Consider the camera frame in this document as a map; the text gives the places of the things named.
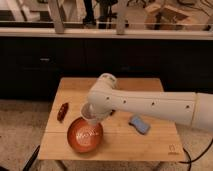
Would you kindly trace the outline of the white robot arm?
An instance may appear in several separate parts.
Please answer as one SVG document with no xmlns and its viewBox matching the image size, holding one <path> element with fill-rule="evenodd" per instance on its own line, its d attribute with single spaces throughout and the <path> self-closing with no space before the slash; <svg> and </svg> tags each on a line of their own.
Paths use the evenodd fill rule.
<svg viewBox="0 0 213 171">
<path fill-rule="evenodd" d="M 93 116 L 103 120 L 111 110 L 145 114 L 213 133 L 213 94 L 116 89 L 117 78 L 103 73 L 88 92 Z"/>
</svg>

